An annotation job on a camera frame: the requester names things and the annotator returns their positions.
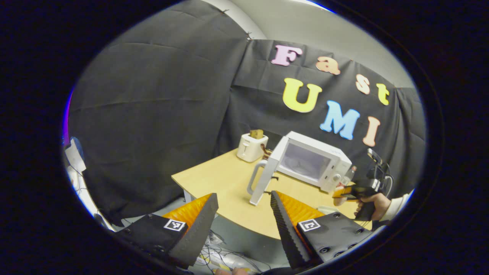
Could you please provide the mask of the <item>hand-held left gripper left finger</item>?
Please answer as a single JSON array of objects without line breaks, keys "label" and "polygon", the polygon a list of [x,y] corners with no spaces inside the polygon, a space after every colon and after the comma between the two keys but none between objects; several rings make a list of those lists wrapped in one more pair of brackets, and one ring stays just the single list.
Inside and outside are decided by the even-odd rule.
[{"label": "hand-held left gripper left finger", "polygon": [[158,262],[186,269],[201,254],[218,207],[218,195],[209,193],[163,216],[147,214],[115,237]]}]

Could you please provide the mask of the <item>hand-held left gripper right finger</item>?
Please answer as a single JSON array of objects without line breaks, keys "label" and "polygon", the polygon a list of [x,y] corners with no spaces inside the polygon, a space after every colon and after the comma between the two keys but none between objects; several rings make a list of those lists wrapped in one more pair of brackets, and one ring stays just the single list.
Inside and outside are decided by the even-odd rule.
[{"label": "hand-held left gripper right finger", "polygon": [[338,211],[324,214],[279,191],[271,191],[270,206],[292,269],[336,260],[372,235]]}]

